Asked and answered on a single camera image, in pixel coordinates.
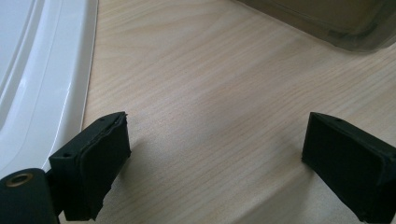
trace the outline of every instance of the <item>wooden table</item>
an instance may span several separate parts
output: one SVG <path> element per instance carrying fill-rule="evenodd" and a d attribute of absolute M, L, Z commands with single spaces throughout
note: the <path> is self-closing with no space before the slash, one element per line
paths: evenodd
<path fill-rule="evenodd" d="M 396 146 L 396 45 L 347 52 L 232 0 L 101 0 L 84 126 L 116 111 L 132 156 L 95 223 L 360 223 L 301 162 L 306 125 Z"/>

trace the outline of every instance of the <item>light wood surface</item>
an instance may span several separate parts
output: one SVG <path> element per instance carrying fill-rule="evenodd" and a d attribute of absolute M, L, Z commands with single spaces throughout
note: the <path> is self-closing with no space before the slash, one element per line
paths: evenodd
<path fill-rule="evenodd" d="M 395 98 L 396 46 L 231 0 L 100 0 L 84 126 L 126 111 L 132 156 L 96 223 L 360 223 L 301 163 L 309 112 L 396 146 Z"/>

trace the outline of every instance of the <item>wood grain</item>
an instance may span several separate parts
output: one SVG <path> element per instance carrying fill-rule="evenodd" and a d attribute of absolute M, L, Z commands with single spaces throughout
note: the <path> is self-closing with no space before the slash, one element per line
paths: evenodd
<path fill-rule="evenodd" d="M 396 146 L 395 73 L 235 1 L 101 0 L 84 126 L 126 111 L 132 157 L 95 223 L 359 223 L 301 163 L 307 119 Z"/>

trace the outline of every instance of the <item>tabletop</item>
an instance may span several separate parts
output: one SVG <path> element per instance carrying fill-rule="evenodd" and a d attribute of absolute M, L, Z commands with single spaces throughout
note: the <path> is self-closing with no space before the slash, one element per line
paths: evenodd
<path fill-rule="evenodd" d="M 396 146 L 395 73 L 396 45 L 348 52 L 233 0 L 101 0 L 84 127 L 125 111 L 132 154 L 88 223 L 360 223 L 301 162 L 308 117 Z"/>

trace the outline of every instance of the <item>brown container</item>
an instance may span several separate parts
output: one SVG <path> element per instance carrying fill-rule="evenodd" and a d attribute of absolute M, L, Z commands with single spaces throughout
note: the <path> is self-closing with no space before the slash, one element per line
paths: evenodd
<path fill-rule="evenodd" d="M 396 41 L 396 0 L 238 0 L 336 47 L 376 51 Z"/>

